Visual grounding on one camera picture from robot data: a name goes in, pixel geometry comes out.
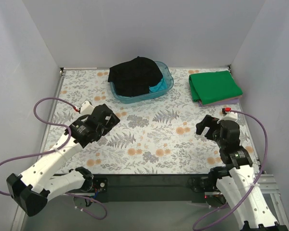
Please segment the black t shirt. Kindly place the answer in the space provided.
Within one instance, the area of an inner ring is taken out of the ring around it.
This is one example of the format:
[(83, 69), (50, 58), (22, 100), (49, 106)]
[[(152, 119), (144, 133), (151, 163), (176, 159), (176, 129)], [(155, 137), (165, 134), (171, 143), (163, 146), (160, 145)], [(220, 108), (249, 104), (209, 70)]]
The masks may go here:
[(108, 82), (113, 83), (117, 95), (135, 97), (149, 93), (149, 87), (158, 84), (163, 75), (157, 64), (145, 57), (110, 68)]

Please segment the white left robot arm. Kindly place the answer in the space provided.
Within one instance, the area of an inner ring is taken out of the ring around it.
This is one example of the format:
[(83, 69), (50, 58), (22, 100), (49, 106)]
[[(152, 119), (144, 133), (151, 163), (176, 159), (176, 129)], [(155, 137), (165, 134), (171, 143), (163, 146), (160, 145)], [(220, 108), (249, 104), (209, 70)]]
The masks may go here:
[(93, 174), (78, 167), (67, 174), (55, 177), (55, 173), (88, 144), (99, 141), (120, 122), (117, 115), (102, 104), (93, 107), (85, 101), (80, 117), (68, 126), (57, 143), (30, 168), (19, 175), (11, 174), (7, 186), (11, 197), (32, 217), (38, 214), (48, 201), (72, 190), (89, 192), (93, 188)]

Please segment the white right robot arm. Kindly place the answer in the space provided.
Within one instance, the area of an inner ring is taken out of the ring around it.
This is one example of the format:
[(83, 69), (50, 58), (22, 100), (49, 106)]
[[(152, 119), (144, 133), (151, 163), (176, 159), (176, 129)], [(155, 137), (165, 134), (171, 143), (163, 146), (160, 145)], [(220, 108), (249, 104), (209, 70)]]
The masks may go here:
[(206, 115), (196, 125), (198, 135), (209, 129), (205, 138), (216, 142), (224, 163), (223, 167), (210, 170), (208, 185), (222, 193), (240, 230), (286, 231), (287, 226), (278, 222), (263, 197), (252, 159), (240, 144), (240, 126), (236, 120), (236, 113), (221, 119)]

